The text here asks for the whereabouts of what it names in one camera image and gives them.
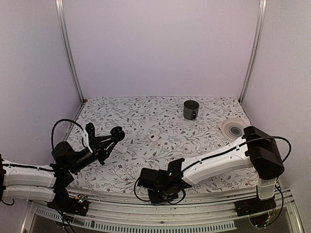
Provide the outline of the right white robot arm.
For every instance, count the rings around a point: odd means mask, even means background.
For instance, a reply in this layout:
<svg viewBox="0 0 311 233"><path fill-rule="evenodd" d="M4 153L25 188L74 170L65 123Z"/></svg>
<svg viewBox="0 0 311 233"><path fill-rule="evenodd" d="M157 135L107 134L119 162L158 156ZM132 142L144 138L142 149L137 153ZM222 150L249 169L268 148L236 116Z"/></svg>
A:
<svg viewBox="0 0 311 233"><path fill-rule="evenodd" d="M166 170L143 168L134 187L146 188L152 205L174 205L183 200L179 192L185 194L195 184L253 167L258 175L256 197L235 202L238 216L275 209L275 184L285 170L276 140L284 138L269 136L254 126L243 131L241 137L215 151L169 162Z"/></svg>

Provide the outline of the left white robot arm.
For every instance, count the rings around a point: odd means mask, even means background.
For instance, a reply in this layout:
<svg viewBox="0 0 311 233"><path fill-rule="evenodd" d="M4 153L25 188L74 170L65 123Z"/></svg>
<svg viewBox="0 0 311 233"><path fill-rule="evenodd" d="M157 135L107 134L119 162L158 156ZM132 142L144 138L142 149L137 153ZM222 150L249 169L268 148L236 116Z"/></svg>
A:
<svg viewBox="0 0 311 233"><path fill-rule="evenodd" d="M41 200L56 211L86 216L87 196L70 197L67 187L73 182L73 176L91 163L99 161L104 165L124 137L124 132L93 136L89 146L81 151L74 151L68 142L62 141L52 151L55 162L48 166L14 164L1 159L0 199Z"/></svg>

